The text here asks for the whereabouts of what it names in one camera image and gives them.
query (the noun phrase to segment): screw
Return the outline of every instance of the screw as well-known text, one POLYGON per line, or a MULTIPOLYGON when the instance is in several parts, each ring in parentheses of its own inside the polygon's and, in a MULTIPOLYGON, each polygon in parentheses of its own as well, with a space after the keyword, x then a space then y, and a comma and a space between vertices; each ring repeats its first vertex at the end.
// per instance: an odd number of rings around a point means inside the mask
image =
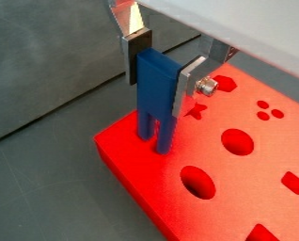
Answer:
POLYGON ((213 95, 217 86, 219 83, 209 76, 207 76, 196 82, 196 91, 209 97, 213 95))

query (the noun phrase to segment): red shape sorter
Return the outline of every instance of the red shape sorter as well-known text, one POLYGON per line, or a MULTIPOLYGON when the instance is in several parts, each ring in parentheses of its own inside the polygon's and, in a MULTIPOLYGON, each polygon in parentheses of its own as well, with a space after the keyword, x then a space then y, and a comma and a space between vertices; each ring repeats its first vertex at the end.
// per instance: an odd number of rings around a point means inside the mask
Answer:
POLYGON ((168 240, 299 241, 299 104, 228 64, 217 75, 236 88, 185 98, 169 154, 133 112, 96 135, 101 159, 168 240))

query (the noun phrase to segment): gray floor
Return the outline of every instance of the gray floor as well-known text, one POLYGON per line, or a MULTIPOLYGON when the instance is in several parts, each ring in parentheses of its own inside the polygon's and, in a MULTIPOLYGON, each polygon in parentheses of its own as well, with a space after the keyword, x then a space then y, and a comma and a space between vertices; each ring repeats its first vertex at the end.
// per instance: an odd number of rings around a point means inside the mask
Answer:
MULTIPOLYGON (((199 33, 145 7, 160 51, 199 33)), ((106 0, 0 0, 0 138, 124 71, 106 0)))
MULTIPOLYGON (((169 56, 184 63, 196 46, 169 56)), ((243 54, 231 62, 299 102, 299 80, 243 54)), ((121 77, 0 141, 0 241, 164 240, 92 141, 135 106, 121 77)))

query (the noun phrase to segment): circular hole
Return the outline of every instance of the circular hole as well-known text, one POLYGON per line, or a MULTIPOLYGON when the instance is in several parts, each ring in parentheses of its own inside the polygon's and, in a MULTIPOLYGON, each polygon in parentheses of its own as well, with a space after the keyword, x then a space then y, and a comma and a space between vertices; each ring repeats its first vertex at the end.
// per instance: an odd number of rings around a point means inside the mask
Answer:
POLYGON ((181 182, 188 192, 203 200, 211 200, 215 197, 215 184, 205 172, 192 166, 181 169, 181 182))
POLYGON ((271 114, 273 115, 273 117, 276 117, 279 119, 281 119, 285 116, 284 113, 279 109, 272 109, 271 114))
POLYGON ((263 120, 263 121, 268 121, 268 119, 269 119, 269 116, 268 116, 268 114, 267 114, 264 111, 259 111, 259 112, 256 113, 256 116, 257 116, 257 118, 259 118, 260 120, 263 120))
POLYGON ((264 101, 259 101, 259 102, 256 103, 256 105, 257 105, 260 108, 263 108, 263 109, 268 109, 268 103, 264 102, 264 101))
POLYGON ((236 155, 248 155, 253 151, 253 140, 249 135, 237 129, 228 129, 223 132, 221 142, 224 148, 236 155))

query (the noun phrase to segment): blue block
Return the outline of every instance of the blue block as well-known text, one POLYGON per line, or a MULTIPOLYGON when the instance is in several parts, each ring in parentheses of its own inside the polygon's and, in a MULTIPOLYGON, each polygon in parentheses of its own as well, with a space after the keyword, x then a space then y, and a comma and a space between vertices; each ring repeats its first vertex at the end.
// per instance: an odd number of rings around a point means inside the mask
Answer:
POLYGON ((155 120, 160 122, 157 152, 168 153, 177 119, 172 106, 181 65, 164 54, 145 49, 137 55, 137 111, 139 136, 149 139, 155 134, 155 120))

